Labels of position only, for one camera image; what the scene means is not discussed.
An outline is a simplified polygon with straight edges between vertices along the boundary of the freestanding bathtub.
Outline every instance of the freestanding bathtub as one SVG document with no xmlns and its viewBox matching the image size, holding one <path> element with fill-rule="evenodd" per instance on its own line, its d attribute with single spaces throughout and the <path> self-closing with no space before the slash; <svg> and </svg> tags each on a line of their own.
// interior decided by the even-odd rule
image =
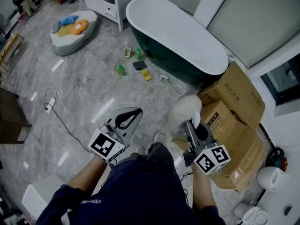
<svg viewBox="0 0 300 225">
<path fill-rule="evenodd" d="M 126 16 L 150 60 L 179 79 L 217 80 L 228 67 L 221 43 L 192 16 L 167 0 L 132 0 Z"/>
</svg>

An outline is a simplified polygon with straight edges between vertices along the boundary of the dark blue shirt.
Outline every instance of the dark blue shirt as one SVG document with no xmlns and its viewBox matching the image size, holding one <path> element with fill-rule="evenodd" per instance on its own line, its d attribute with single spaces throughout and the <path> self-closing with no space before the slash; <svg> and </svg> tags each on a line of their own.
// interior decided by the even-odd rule
<svg viewBox="0 0 300 225">
<path fill-rule="evenodd" d="M 216 207 L 206 207 L 198 216 L 187 205 L 173 169 L 145 161 L 117 165 L 100 191 L 88 198 L 80 189 L 61 186 L 37 224 L 61 224 L 61 217 L 68 209 L 73 210 L 68 214 L 71 225 L 225 225 Z"/>
</svg>

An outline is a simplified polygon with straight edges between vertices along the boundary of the electrical outlet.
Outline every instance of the electrical outlet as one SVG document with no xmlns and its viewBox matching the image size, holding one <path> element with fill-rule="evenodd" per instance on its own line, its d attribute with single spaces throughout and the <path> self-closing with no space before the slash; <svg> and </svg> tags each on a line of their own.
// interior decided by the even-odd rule
<svg viewBox="0 0 300 225">
<path fill-rule="evenodd" d="M 46 109 L 46 112 L 47 113 L 50 113 L 51 112 L 51 110 L 52 110 L 52 107 L 54 106 L 54 104 L 55 104 L 55 99 L 52 97 L 51 99 L 50 99 L 50 102 L 49 102 L 49 104 L 47 104 L 46 105 L 46 107 L 45 107 L 45 109 Z"/>
</svg>

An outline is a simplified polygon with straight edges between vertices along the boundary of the marble floor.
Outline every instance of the marble floor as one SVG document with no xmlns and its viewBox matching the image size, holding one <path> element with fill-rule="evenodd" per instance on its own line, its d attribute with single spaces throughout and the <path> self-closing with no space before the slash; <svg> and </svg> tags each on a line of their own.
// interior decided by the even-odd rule
<svg viewBox="0 0 300 225">
<path fill-rule="evenodd" d="M 134 57 L 125 59 L 123 49 L 132 49 L 138 44 L 127 28 L 120 32 L 118 25 L 102 16 L 92 37 L 81 49 L 66 57 L 56 56 L 50 46 L 50 32 L 55 21 L 74 11 L 86 10 L 84 2 L 63 5 L 44 0 L 39 12 L 26 27 L 21 27 L 21 35 L 27 45 L 21 59 L 11 71 L 9 79 L 2 85 L 21 96 L 26 96 L 38 88 L 55 87 L 57 90 L 54 109 L 69 131 L 85 146 L 96 128 L 101 126 L 111 111 L 127 106 L 143 109 L 143 117 L 131 136 L 131 146 L 117 160 L 128 156 L 142 145 L 148 147 L 154 136 L 164 131 L 167 134 L 166 146 L 176 160 L 176 169 L 180 177 L 190 171 L 184 166 L 182 151 L 171 142 L 172 137 L 167 125 L 168 112 L 178 101 L 159 75 L 165 71 L 153 65 L 147 58 L 148 71 L 152 79 L 145 81 L 136 71 L 132 62 Z M 63 59 L 63 63 L 52 72 L 53 66 Z M 122 64 L 126 76 L 114 72 L 116 65 Z M 193 94 L 196 88 L 178 80 L 172 75 L 170 84 L 181 94 Z M 28 184 L 57 174 L 67 182 L 76 175 L 93 157 L 72 138 L 53 112 L 44 110 L 45 102 L 54 96 L 49 89 L 45 100 L 42 91 L 33 101 L 19 98 L 20 105 L 32 129 L 23 145 L 1 145 L 0 181 L 5 192 L 25 213 L 21 199 Z M 260 131 L 259 136 L 266 142 Z M 68 156 L 58 164 L 64 153 Z M 182 182 L 188 190 L 189 204 L 192 204 L 192 179 L 188 176 Z M 262 189 L 252 179 L 243 192 L 220 191 L 212 182 L 212 190 L 219 207 L 220 215 L 228 225 L 235 224 L 237 217 L 233 208 L 241 201 L 249 203 L 258 198 Z"/>
</svg>

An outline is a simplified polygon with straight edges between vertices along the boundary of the window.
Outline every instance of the window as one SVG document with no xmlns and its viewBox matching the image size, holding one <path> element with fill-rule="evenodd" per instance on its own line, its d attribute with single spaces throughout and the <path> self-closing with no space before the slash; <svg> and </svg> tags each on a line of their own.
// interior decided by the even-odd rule
<svg viewBox="0 0 300 225">
<path fill-rule="evenodd" d="M 300 54 L 261 76 L 276 105 L 300 98 Z"/>
</svg>

